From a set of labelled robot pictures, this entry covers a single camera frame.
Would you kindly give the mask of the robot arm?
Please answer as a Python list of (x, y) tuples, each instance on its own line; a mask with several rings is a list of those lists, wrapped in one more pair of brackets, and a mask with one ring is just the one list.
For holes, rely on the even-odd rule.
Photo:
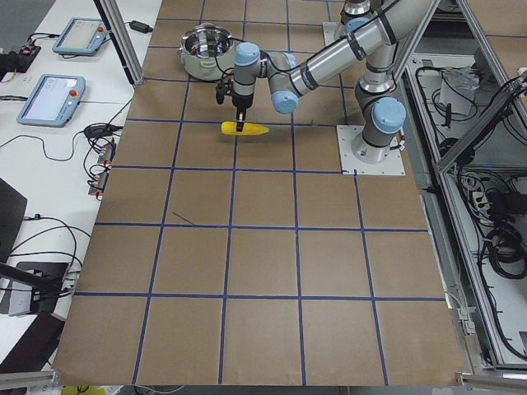
[(230, 96), (236, 119), (224, 122), (222, 132), (259, 135), (268, 130), (247, 123), (246, 113), (254, 100), (257, 79), (267, 80), (274, 110), (294, 113), (300, 98), (347, 68), (364, 62), (366, 70), (356, 86), (356, 98), (366, 121), (352, 141), (352, 153), (372, 165), (387, 156), (394, 136), (406, 119), (406, 109), (392, 92), (399, 42), (426, 13), (426, 3), (392, 1), (373, 7), (368, 1), (347, 1), (343, 7), (341, 35), (302, 63), (289, 53), (266, 53), (257, 44), (242, 41), (236, 46), (232, 80), (220, 82), (217, 101)]

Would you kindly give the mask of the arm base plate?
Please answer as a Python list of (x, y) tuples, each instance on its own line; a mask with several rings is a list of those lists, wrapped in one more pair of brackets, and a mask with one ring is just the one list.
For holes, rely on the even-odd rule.
[(322, 31), (324, 47), (321, 51), (330, 50), (332, 53), (336, 53), (338, 49), (344, 49), (347, 46), (347, 37), (351, 32), (347, 26), (340, 22), (324, 22)]
[(336, 127), (341, 173), (344, 175), (405, 176), (402, 150), (397, 137), (388, 146), (369, 146), (362, 136), (362, 125)]

